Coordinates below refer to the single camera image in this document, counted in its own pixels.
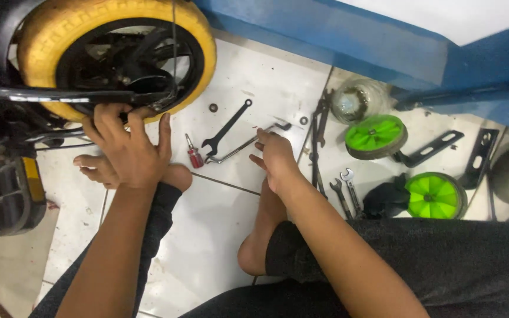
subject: screwdriver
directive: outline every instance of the screwdriver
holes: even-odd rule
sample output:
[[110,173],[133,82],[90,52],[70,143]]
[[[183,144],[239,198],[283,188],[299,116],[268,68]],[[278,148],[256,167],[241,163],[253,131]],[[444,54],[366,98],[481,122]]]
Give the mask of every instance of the screwdriver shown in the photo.
[[197,152],[197,148],[194,148],[192,141],[189,140],[188,134],[186,134],[186,141],[188,141],[188,156],[189,160],[192,162],[192,167],[195,169],[201,168],[204,166],[204,160],[201,155]]

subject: black rim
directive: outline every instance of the black rim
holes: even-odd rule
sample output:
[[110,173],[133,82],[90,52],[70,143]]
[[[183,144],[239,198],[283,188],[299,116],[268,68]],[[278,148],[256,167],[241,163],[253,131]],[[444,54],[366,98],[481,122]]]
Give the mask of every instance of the black rim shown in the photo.
[[[176,40],[178,93],[162,111],[187,98],[204,72],[204,54],[194,36],[177,25]],[[187,70],[183,67],[186,60]],[[131,83],[137,79],[167,76],[168,73],[172,79],[172,72],[172,22],[151,18],[122,19],[100,25],[77,39],[60,57],[56,85],[71,90],[133,90]],[[167,89],[167,86],[156,86],[157,92]],[[93,114],[95,107],[92,104],[70,105],[87,115]]]

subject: black metal bracket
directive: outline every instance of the black metal bracket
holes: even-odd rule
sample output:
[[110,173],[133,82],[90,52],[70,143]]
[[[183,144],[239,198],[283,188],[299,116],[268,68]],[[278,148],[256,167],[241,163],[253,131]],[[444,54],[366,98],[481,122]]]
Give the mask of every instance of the black metal bracket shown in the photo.
[[434,141],[431,141],[427,145],[421,147],[413,154],[404,155],[401,151],[398,151],[392,155],[392,159],[398,163],[405,164],[408,168],[413,168],[438,154],[440,151],[452,145],[457,140],[463,138],[464,135],[465,134],[460,131],[449,130],[448,132],[437,137]]
[[496,145],[499,134],[498,129],[481,128],[479,130],[465,173],[459,178],[459,183],[465,190],[476,189],[482,181],[490,165],[492,149]]

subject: black wrench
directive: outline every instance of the black wrench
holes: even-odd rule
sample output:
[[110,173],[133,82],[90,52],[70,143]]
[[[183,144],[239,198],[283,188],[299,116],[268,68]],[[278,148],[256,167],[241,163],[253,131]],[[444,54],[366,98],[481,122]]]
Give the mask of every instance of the black wrench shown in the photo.
[[231,129],[231,127],[237,122],[239,117],[241,117],[245,110],[247,110],[247,108],[249,108],[252,104],[253,101],[246,100],[245,104],[243,104],[239,111],[235,115],[233,115],[231,119],[229,119],[229,121],[225,124],[225,126],[223,126],[223,128],[221,128],[221,130],[215,135],[215,137],[204,140],[204,142],[201,144],[202,148],[204,148],[207,145],[211,146],[211,151],[207,155],[217,155],[217,145],[219,144],[223,136],[227,134],[229,129]]
[[349,205],[347,204],[347,200],[345,200],[345,196],[341,190],[343,184],[341,183],[341,180],[337,178],[335,181],[337,181],[337,184],[333,185],[331,182],[329,182],[329,185],[331,186],[331,189],[337,193],[339,201],[341,201],[341,206],[343,207],[343,212],[345,212],[345,215],[347,216],[347,220],[352,220],[353,215],[351,214],[351,210],[349,210]]

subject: white wall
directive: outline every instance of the white wall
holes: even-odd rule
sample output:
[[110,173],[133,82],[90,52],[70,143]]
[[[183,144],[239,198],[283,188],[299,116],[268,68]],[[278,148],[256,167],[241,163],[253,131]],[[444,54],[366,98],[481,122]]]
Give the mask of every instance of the white wall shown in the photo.
[[509,29],[509,0],[338,0],[466,45]]

